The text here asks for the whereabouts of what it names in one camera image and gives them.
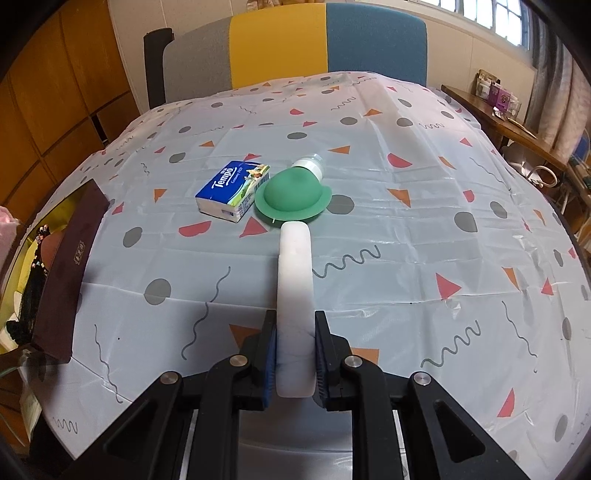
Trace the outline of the white eraser block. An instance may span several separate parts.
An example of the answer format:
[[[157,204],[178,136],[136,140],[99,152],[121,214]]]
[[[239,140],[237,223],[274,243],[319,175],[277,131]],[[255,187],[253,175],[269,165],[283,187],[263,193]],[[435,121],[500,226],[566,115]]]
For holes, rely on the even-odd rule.
[[[276,392],[307,398],[315,392],[315,305],[311,233],[304,222],[280,228],[276,298]]]

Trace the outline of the patterned white tablecloth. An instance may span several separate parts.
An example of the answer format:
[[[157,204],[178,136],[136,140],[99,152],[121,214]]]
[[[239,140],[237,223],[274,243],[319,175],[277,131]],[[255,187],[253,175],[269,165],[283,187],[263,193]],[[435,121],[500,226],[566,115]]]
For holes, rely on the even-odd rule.
[[[78,297],[73,355],[31,383],[79,456],[164,371],[204,371],[276,303],[280,231],[256,210],[203,215],[230,161],[280,173],[322,158],[315,306],[390,373],[431,374],[533,479],[590,427],[590,286],[558,214],[476,120],[370,73],[277,80],[132,122],[54,193],[109,200]]]

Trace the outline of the blue tissue pack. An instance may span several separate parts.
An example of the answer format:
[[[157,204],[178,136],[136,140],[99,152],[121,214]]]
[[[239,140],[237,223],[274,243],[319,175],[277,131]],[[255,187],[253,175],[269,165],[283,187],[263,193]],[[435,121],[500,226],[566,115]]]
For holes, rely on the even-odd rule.
[[[270,179],[270,166],[253,161],[230,161],[195,195],[204,215],[238,223],[252,206],[260,185]]]

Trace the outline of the green felt hat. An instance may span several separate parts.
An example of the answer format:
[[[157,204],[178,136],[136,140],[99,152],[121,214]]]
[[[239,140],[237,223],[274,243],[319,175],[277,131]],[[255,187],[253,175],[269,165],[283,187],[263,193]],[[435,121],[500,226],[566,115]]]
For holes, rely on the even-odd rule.
[[[254,204],[271,221],[304,221],[317,217],[332,200],[332,189],[304,167],[290,167],[256,191]]]

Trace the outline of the small white bottle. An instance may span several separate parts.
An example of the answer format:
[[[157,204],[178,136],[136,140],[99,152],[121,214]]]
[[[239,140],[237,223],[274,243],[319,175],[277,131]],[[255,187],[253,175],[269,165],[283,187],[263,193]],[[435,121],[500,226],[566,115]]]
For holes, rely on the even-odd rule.
[[[315,175],[318,182],[322,182],[324,179],[324,160],[318,154],[312,154],[303,158],[297,159],[293,163],[293,167],[304,168]]]

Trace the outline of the pink knitted sock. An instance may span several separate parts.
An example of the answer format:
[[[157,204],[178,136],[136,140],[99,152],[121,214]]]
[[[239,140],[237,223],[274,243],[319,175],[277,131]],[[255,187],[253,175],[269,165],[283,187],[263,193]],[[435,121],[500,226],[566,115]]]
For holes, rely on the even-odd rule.
[[[4,279],[16,248],[17,235],[21,222],[8,208],[0,207],[0,272]]]

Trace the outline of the wooden side table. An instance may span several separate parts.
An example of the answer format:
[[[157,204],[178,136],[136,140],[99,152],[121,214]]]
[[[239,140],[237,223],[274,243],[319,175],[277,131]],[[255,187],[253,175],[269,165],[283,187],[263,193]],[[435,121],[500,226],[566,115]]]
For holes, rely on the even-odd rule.
[[[451,99],[457,101],[480,122],[482,129],[497,150],[500,150],[502,146],[506,146],[509,141],[512,141],[541,157],[556,172],[564,172],[566,170],[566,165],[559,161],[547,143],[529,135],[515,123],[509,120],[503,120],[494,115],[493,108],[485,100],[447,85],[441,85],[441,90]]]

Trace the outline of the purple box on side table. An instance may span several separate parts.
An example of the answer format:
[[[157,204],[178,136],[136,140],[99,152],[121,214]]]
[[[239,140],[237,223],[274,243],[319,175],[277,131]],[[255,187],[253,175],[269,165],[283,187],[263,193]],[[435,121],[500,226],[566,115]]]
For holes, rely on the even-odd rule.
[[[501,84],[492,83],[489,89],[488,104],[503,113],[508,113],[519,104],[519,100]]]

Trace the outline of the grey yellow blue chair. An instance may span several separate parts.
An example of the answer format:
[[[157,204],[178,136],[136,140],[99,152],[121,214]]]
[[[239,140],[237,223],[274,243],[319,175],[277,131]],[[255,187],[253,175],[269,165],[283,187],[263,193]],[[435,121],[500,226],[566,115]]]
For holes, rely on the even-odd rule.
[[[425,85],[425,22],[365,3],[271,7],[176,35],[143,37],[148,104],[202,98],[267,80],[369,71]]]

